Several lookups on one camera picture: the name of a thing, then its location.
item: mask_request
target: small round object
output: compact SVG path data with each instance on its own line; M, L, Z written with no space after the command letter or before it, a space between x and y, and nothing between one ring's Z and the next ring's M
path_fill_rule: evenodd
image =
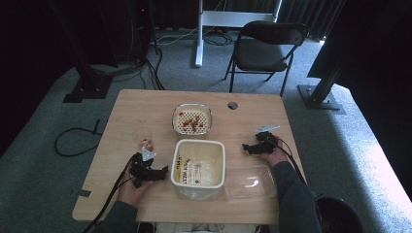
M227 104L227 106L231 109L231 110L235 110L237 109L237 107L239 107L235 102L229 102Z

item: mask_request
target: container lid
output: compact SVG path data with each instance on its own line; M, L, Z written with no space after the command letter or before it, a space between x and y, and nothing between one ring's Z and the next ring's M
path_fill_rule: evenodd
M269 198L276 195L270 169L266 165L227 168L224 182L228 201Z

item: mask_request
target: small white bowl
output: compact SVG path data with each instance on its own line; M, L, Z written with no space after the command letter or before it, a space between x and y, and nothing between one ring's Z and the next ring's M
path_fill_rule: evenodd
M180 139L206 139L212 128L212 112L203 104L182 104L173 113L172 125Z

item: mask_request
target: metal stand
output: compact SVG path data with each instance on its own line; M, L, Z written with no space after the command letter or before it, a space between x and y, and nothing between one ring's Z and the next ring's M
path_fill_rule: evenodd
M342 105L336 102L331 92L326 96L324 100L320 102L314 101L313 93L316 87L316 85L297 86L307 109L332 110L332 112L336 115L346 115L346 112L343 109Z
M149 16L151 18L151 27L152 27L152 37L154 38L154 52L156 55L158 55L158 51L157 51L157 39L155 37L155 18L154 18L154 13L153 13L153 7L152 4L154 4L152 2L152 0L148 0L148 8L149 8Z
M83 99L106 98L113 77L98 75L91 69L61 0L50 0L49 2L63 30L62 34L64 35L62 35L61 41L80 75L73 92L67 94L63 102L81 103Z

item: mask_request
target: person's arm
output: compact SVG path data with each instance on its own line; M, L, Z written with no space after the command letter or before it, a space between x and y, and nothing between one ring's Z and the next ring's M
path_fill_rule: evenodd
M119 187L118 200L103 222L91 231L92 233L136 232L137 205L153 182L145 182L136 188L130 179L129 167L124 173L122 181L124 183Z
M307 185L299 179L287 156L281 150L275 149L272 153L263 153L260 157L274 167L280 231L322 232L315 200Z

